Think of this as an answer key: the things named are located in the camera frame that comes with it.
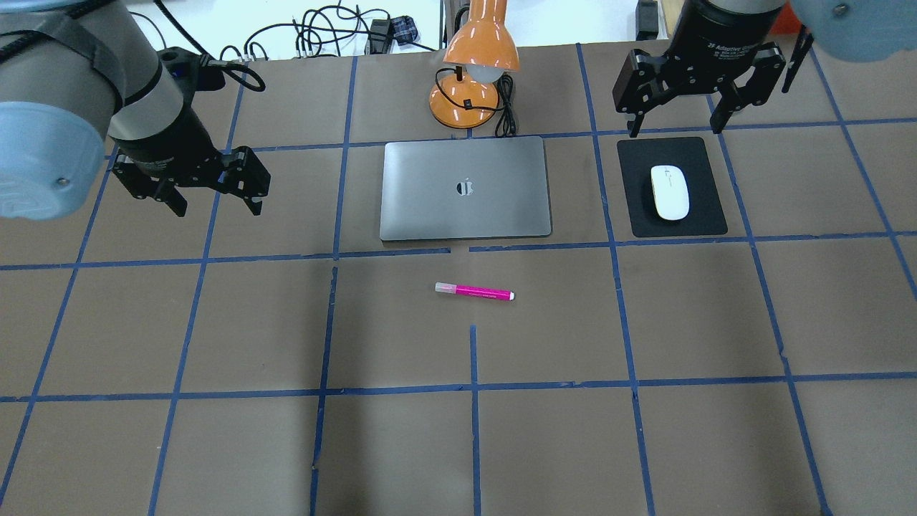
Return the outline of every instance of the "white mouse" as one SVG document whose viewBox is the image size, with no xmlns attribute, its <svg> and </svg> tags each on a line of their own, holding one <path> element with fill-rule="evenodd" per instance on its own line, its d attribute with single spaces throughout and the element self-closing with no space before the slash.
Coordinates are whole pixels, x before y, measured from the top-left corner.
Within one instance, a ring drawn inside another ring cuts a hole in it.
<svg viewBox="0 0 917 516">
<path fill-rule="evenodd" d="M 657 165 L 649 171 L 656 212 L 665 220 L 681 220 L 691 207 L 685 174 L 674 165 Z"/>
</svg>

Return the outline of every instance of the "black mouse pad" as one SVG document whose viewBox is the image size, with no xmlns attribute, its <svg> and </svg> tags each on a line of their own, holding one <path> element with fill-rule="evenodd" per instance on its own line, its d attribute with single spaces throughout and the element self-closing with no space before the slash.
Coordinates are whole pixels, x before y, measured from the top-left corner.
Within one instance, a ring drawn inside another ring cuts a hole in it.
<svg viewBox="0 0 917 516">
<path fill-rule="evenodd" d="M 621 140 L 618 159 L 636 237 L 722 235 L 728 231 L 703 138 Z M 690 209 L 682 220 L 665 220 L 656 212 L 649 178 L 656 165 L 675 165 L 685 175 Z"/>
</svg>

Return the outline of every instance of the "orange desk lamp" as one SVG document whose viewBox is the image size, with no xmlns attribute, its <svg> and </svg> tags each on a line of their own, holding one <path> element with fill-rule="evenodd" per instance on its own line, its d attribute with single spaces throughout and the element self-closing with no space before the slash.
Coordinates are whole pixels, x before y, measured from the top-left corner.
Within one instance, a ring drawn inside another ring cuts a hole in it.
<svg viewBox="0 0 917 516">
<path fill-rule="evenodd" d="M 505 19 L 506 0 L 471 0 L 469 21 L 452 37 L 443 58 L 457 65 L 456 72 L 442 80 L 437 73 L 430 91 L 430 111 L 442 124 L 470 129 L 493 116 L 500 95 L 492 83 L 503 72 L 519 70 L 519 54 Z"/>
</svg>

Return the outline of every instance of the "lamp base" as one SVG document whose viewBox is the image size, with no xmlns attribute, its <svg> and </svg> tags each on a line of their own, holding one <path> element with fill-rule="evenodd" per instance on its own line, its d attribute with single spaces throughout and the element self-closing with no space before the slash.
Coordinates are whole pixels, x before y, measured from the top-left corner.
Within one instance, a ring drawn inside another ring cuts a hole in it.
<svg viewBox="0 0 917 516">
<path fill-rule="evenodd" d="M 500 95 L 493 84 L 476 83 L 467 75 L 460 81 L 453 73 L 441 79 L 439 85 L 449 98 L 459 104 L 463 104 L 465 99 L 470 99 L 474 106 L 496 108 L 500 101 Z M 443 92 L 433 85 L 433 89 L 430 90 L 430 111 L 444 126 L 455 129 L 476 128 L 493 116 L 493 111 L 487 109 L 458 107 L 449 102 L 449 99 L 443 96 Z"/>
</svg>

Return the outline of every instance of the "laptop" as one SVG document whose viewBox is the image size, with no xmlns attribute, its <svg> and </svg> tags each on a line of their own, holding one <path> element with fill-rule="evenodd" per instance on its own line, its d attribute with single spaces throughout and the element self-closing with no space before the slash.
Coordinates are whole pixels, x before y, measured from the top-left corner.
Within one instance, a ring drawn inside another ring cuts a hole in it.
<svg viewBox="0 0 917 516">
<path fill-rule="evenodd" d="M 540 137 L 385 145 L 383 241 L 544 237 L 551 233 Z"/>
</svg>

